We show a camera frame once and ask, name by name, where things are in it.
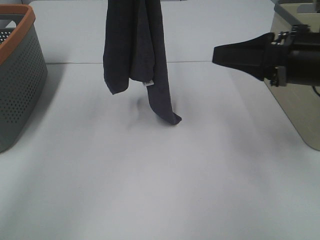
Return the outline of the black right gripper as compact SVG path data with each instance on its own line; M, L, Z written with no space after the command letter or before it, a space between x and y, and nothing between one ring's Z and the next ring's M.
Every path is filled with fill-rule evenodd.
M256 38L216 46L212 62L245 72L259 81L264 80L261 65L267 45L266 65L271 73L266 75L272 86L288 84L310 85L310 27L295 24L291 31L281 31L277 38L272 32Z

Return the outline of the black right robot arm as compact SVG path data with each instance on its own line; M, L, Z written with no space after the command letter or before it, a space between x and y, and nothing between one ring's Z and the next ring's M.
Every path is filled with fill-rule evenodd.
M320 34L309 25L265 33L251 40L216 46L212 62L245 72L271 86L320 85Z

